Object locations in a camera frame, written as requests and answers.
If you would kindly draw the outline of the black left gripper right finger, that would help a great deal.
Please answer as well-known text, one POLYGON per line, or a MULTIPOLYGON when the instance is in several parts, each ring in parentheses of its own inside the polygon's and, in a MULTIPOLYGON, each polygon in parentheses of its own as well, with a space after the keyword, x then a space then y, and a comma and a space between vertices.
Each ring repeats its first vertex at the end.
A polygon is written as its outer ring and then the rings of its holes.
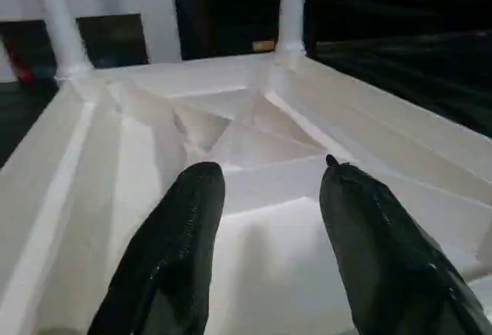
POLYGON ((491 322, 440 246, 390 188, 329 154, 319 203, 360 334, 489 334, 491 322))

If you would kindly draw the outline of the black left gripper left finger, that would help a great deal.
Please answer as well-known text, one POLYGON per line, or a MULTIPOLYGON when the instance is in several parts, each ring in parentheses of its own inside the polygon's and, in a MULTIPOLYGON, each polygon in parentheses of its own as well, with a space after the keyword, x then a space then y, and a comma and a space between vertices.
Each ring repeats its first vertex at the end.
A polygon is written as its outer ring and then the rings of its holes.
POLYGON ((88 333, 204 333, 224 196, 216 162, 177 176, 130 239, 88 333))

